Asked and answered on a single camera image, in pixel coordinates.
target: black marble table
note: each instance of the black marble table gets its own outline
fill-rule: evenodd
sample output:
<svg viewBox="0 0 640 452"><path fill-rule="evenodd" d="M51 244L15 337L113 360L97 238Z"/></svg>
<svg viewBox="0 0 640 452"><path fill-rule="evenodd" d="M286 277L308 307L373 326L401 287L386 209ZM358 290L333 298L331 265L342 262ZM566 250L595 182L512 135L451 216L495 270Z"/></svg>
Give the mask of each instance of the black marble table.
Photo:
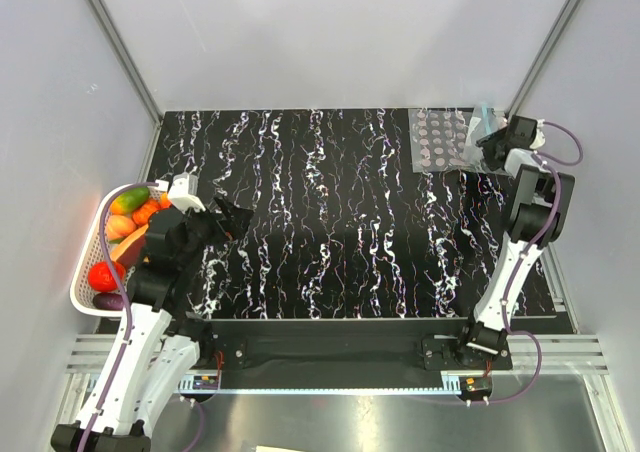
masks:
<svg viewBox="0 0 640 452"><path fill-rule="evenodd" d="M169 112L149 179L255 210L209 249L190 304L205 318L466 316L502 243L512 181L412 172L406 109ZM538 263L516 315L555 315Z"/></svg>

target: clear plastic bag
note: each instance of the clear plastic bag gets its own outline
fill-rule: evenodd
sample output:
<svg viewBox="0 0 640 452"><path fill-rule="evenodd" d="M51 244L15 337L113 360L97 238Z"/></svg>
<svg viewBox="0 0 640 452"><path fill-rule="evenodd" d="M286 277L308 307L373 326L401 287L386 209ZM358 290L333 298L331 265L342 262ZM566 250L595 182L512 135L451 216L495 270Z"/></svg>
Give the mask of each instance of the clear plastic bag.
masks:
<svg viewBox="0 0 640 452"><path fill-rule="evenodd" d="M495 116L494 110L486 104L480 104L473 109L473 116L469 120L467 138L462 151L462 160L475 170L483 169L482 149L476 144L478 140L497 132L501 128L502 120Z"/></svg>
<svg viewBox="0 0 640 452"><path fill-rule="evenodd" d="M491 171L478 140L496 132L504 119L484 104L469 109L410 109L411 159L417 173Z"/></svg>

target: white basket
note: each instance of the white basket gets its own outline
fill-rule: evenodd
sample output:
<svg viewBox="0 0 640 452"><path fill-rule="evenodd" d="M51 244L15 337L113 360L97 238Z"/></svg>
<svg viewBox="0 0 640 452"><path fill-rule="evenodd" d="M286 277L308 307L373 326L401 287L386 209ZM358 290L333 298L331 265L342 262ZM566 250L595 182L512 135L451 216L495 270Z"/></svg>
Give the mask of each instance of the white basket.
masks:
<svg viewBox="0 0 640 452"><path fill-rule="evenodd" d="M151 198L159 200L162 193L167 191L169 184L162 180L158 180L157 182L158 186L149 187L149 191L151 192ZM120 190L124 187L127 186L123 185L122 187L114 189L100 203L100 207L98 207L96 216L94 217L93 223L91 224L91 230L89 231L87 240L85 240L84 242L82 255L80 256L80 260L78 261L78 265L76 266L76 271L73 274L73 280L71 281L70 290L71 303L76 309L84 314L95 315L98 317L122 317L121 310L96 309L96 307L93 305L92 300L93 297L99 292L96 292L91 287L89 287L87 276L91 267L93 267L96 263L105 260L102 255L102 250L100 249L100 239L98 238L98 232L100 231L100 214L102 213L102 210L104 209L104 206L109 198L113 195L118 195ZM110 215L111 212L107 212L107 219ZM111 250L113 247L115 247L115 245L110 245L109 250ZM127 280L129 280L129 275L130 274L128 273L125 277L125 286L127 284Z"/></svg>

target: black mounting bracket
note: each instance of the black mounting bracket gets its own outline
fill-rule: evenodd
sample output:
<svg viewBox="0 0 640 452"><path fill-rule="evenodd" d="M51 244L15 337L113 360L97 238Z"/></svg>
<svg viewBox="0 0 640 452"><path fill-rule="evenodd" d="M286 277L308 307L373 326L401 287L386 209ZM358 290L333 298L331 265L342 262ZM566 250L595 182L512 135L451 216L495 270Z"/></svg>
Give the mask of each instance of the black mounting bracket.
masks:
<svg viewBox="0 0 640 452"><path fill-rule="evenodd" d="M92 452L150 452L151 439L142 432L142 421L131 427L129 435L115 436L113 429L104 432L90 432L85 450ZM51 447L55 452L78 450L84 429L80 423L58 424L51 437Z"/></svg>
<svg viewBox="0 0 640 452"><path fill-rule="evenodd" d="M486 370L486 359L475 362L467 361L466 365L463 365L458 358L458 354L459 342L457 337L432 335L422 339L422 355L426 370L438 372L443 370ZM505 344L500 353L493 357L491 368L493 370L513 369L508 344Z"/></svg>
<svg viewBox="0 0 640 452"><path fill-rule="evenodd" d="M514 115L503 129L478 140L476 145L482 148L484 161L489 170L504 167L512 149L530 150L536 139L538 121Z"/></svg>
<svg viewBox="0 0 640 452"><path fill-rule="evenodd" d="M575 177L564 173L559 173L558 177L562 188L560 203L549 230L536 242L540 248L558 238L569 211ZM513 242L528 242L535 237L549 218L555 195L555 181L551 174L530 165L520 167L516 188L507 202L503 216L505 231Z"/></svg>
<svg viewBox="0 0 640 452"><path fill-rule="evenodd" d="M247 360L247 340L244 337L218 337L216 350L224 354L224 370L243 369Z"/></svg>

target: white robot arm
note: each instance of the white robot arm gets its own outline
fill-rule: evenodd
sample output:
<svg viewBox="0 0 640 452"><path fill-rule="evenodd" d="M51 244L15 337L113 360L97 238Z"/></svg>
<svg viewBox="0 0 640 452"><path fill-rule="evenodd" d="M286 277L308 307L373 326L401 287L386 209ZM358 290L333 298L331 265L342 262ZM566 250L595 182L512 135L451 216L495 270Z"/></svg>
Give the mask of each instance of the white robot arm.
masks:
<svg viewBox="0 0 640 452"><path fill-rule="evenodd" d="M176 176L168 194L173 207L151 217L145 246L127 283L129 338L125 341L124 314L98 383L76 422L56 426L51 438L56 452L78 452L83 440L80 452L148 452L153 428L180 378L201 357L204 362L213 357L210 323L184 314L190 268L200 264L206 246L243 237L253 212L222 198L215 199L217 210L210 212L196 189L195 176ZM166 338L152 364L172 319L177 332ZM98 408L105 390L106 400Z"/></svg>
<svg viewBox="0 0 640 452"><path fill-rule="evenodd" d="M556 199L553 176L534 160L533 148L543 143L538 122L518 116L512 117L504 129L478 141L492 170L500 168L515 177L515 190L505 209L505 232L496 268L458 338L454 356L460 365L483 367L505 350L507 328L525 279L544 248L562 231L575 182L567 174L558 174L561 194L551 226L532 243L550 219Z"/></svg>

